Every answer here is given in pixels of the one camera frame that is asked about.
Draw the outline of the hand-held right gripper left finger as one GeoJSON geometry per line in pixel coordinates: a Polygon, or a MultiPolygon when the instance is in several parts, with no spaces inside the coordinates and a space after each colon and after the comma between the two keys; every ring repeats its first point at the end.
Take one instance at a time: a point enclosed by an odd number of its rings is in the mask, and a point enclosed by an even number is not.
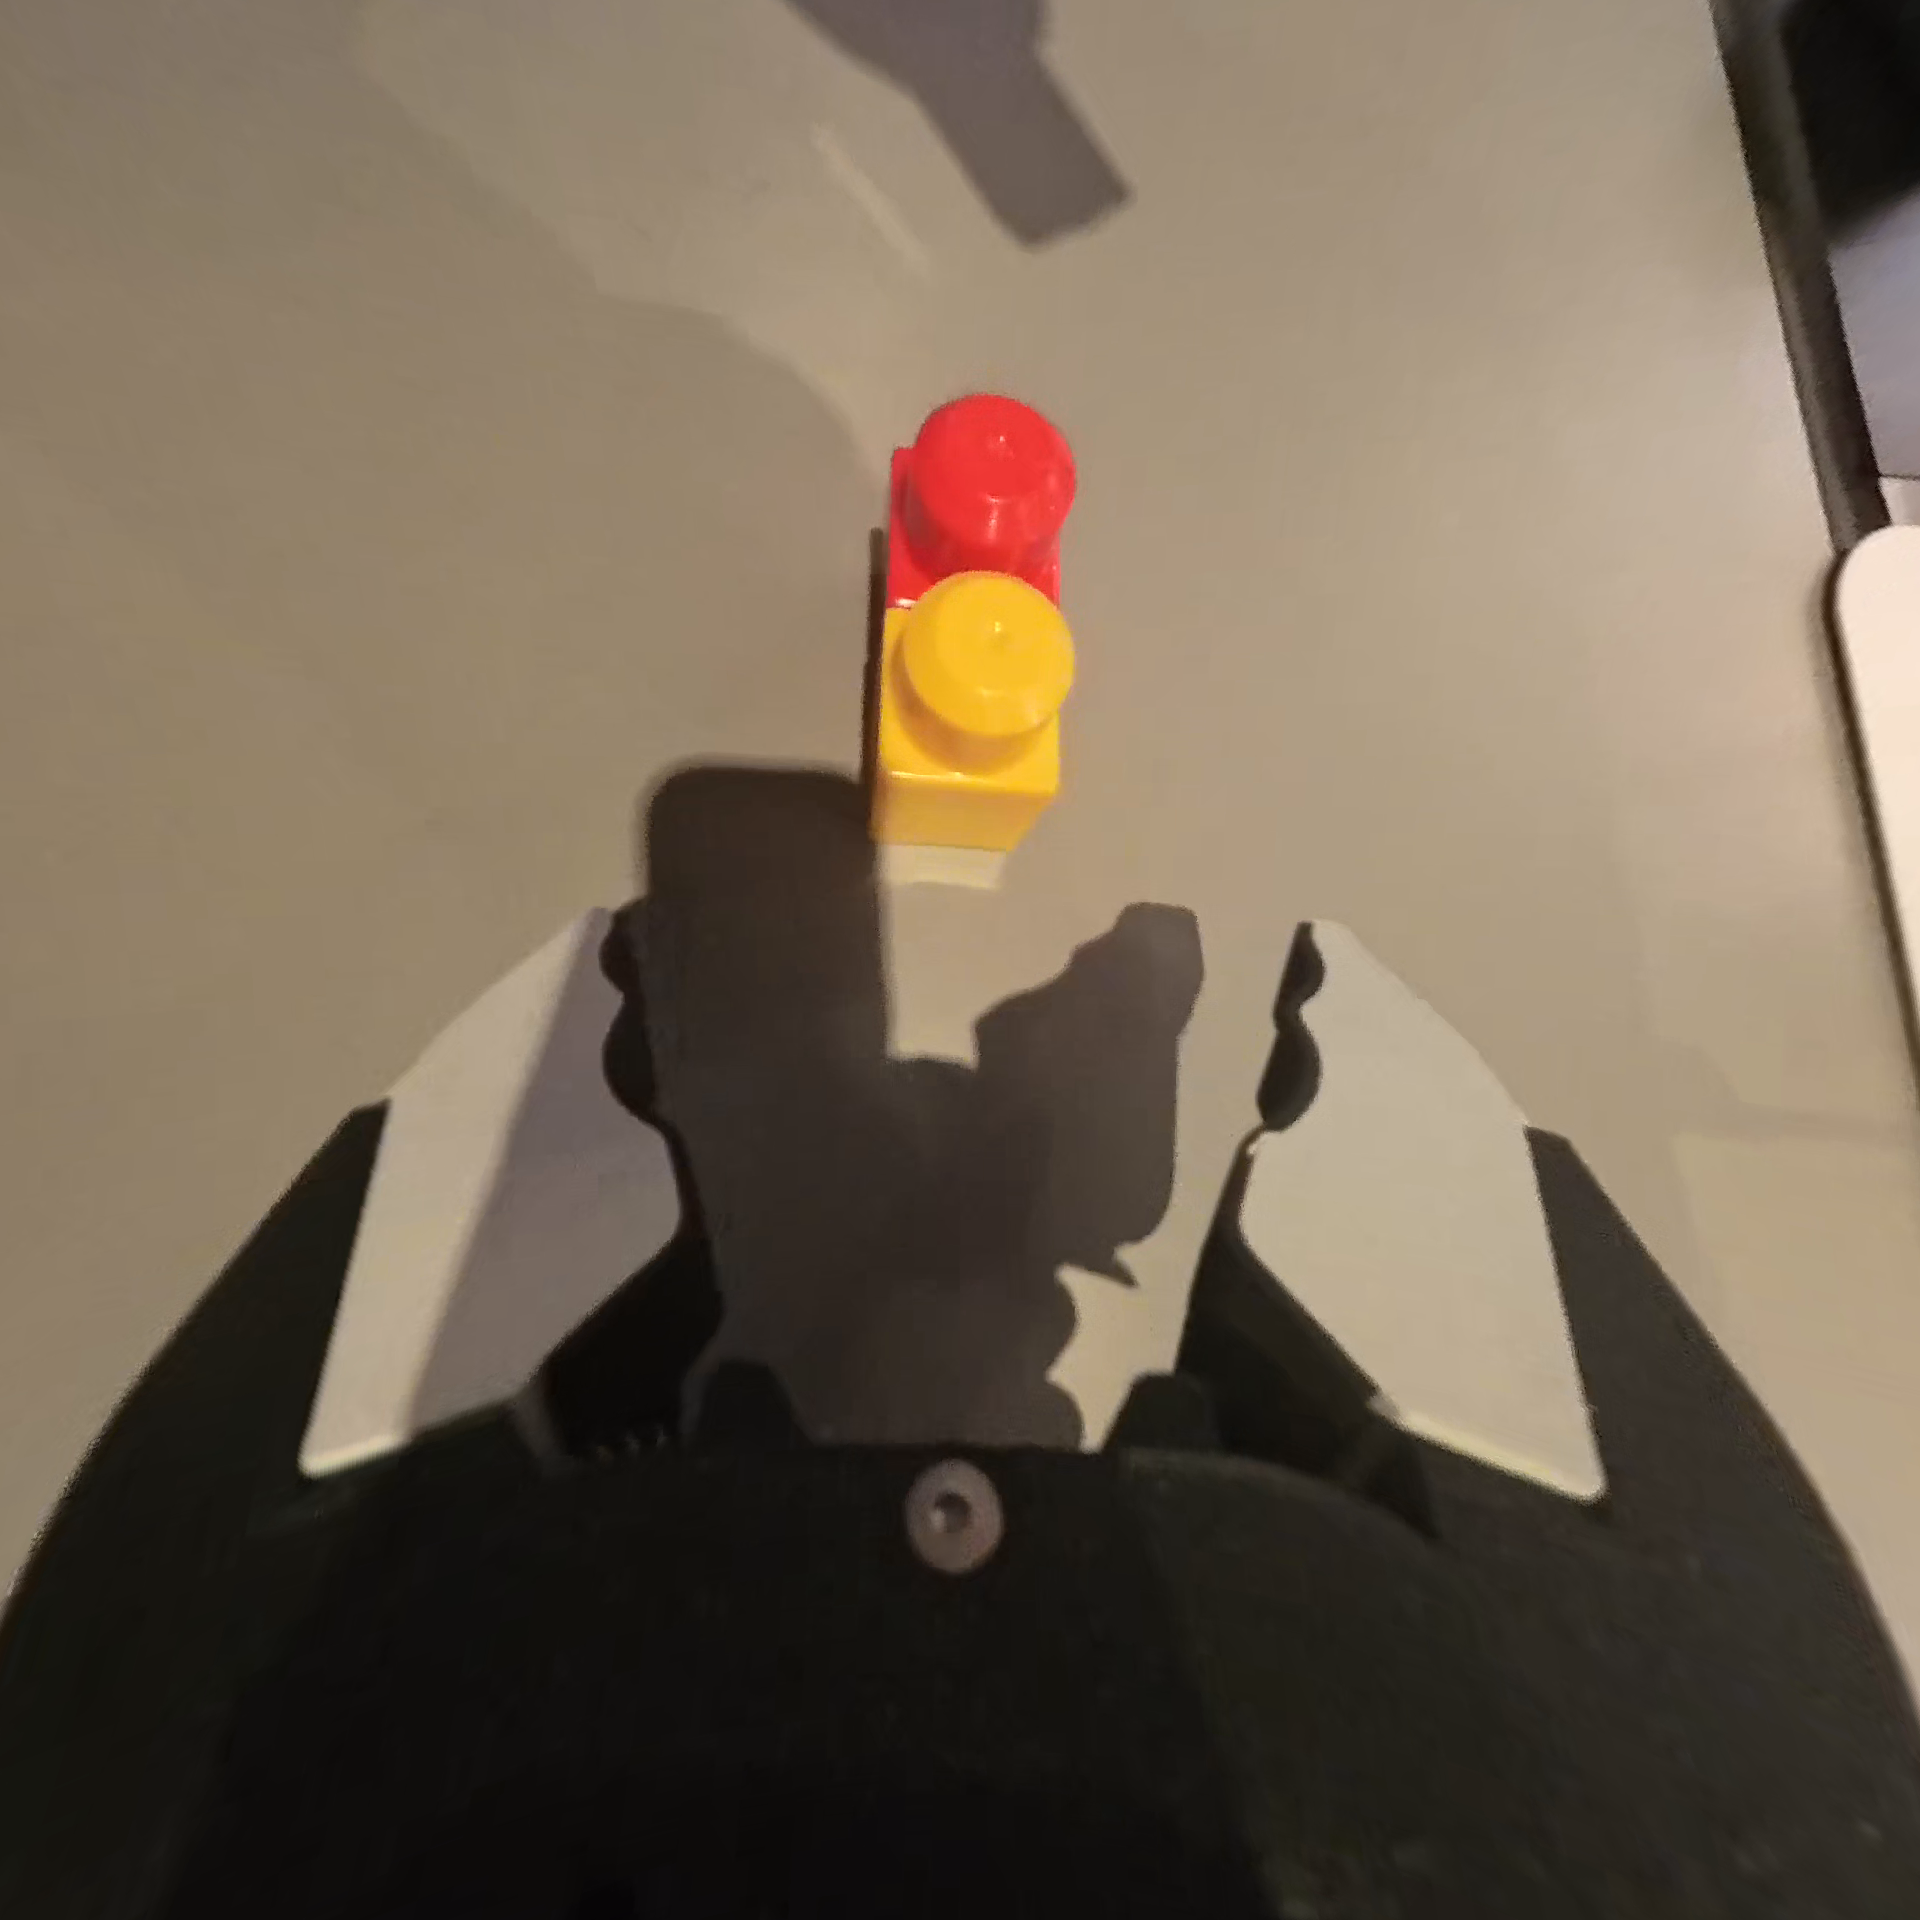
{"type": "Polygon", "coordinates": [[[717,1328],[656,1112],[626,917],[595,908],[394,1085],[300,1445],[327,1479],[509,1415],[546,1454],[672,1432],[717,1328]]]}

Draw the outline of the white document stand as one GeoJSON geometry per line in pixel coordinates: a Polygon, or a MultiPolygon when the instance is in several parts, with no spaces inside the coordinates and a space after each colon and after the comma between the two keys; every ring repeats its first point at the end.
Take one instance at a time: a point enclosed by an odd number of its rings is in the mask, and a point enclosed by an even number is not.
{"type": "Polygon", "coordinates": [[[1918,1067],[1918,527],[1846,551],[1826,619],[1878,917],[1911,1067],[1918,1067]]]}

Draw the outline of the red mega block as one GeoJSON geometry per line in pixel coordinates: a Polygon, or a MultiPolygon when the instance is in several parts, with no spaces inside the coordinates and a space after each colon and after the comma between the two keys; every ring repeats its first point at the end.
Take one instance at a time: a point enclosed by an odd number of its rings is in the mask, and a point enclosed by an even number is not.
{"type": "Polygon", "coordinates": [[[956,573],[1006,573],[1062,596],[1062,540],[1077,461],[1054,421],[996,394],[935,407],[894,451],[883,540],[883,604],[909,607],[956,573]]]}

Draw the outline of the yellow single-stud mega block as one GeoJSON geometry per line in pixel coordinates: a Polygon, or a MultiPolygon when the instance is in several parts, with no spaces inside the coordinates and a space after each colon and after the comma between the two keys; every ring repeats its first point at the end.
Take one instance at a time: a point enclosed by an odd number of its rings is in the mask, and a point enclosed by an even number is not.
{"type": "Polygon", "coordinates": [[[1066,615],[1010,571],[966,570],[880,619],[871,837],[1013,852],[1058,797],[1075,685],[1066,615]]]}

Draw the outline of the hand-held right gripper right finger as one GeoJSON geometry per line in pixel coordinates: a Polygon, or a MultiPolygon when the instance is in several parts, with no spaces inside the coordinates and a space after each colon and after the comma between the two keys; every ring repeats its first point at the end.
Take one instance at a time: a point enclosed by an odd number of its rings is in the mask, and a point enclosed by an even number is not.
{"type": "Polygon", "coordinates": [[[1332,920],[1295,925],[1176,1367],[1229,1448],[1415,1501],[1421,1448],[1570,1501],[1604,1468],[1528,1127],[1332,920]]]}

